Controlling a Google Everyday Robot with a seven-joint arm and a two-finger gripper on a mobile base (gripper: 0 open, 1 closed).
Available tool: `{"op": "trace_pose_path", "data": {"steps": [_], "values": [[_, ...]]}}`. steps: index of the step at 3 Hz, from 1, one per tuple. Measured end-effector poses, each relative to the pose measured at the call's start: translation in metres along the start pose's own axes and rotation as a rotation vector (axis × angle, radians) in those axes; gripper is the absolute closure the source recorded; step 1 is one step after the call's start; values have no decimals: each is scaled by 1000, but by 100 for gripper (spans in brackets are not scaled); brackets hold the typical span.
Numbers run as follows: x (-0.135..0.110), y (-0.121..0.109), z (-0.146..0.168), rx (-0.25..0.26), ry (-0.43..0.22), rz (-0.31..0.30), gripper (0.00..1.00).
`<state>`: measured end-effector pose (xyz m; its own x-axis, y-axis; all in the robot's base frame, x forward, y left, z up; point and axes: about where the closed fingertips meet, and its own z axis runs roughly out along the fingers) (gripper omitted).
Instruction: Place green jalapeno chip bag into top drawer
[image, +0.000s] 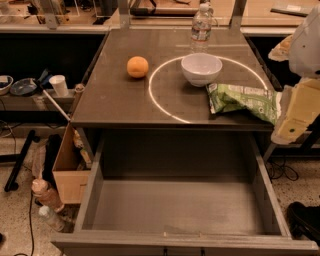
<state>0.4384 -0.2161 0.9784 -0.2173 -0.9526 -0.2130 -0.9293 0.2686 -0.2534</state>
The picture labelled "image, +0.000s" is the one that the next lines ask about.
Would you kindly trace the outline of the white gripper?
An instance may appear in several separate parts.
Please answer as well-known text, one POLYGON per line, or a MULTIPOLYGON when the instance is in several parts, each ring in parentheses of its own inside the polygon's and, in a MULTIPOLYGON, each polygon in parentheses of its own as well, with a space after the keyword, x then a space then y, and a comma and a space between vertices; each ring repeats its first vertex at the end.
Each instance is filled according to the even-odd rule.
MULTIPOLYGON (((300 77, 320 77, 320 4, 295 30, 268 54, 273 61, 286 61, 300 77)), ((280 100, 281 115, 271 141, 279 145, 295 142, 320 115, 320 80, 302 79, 294 87, 285 86, 280 100)))

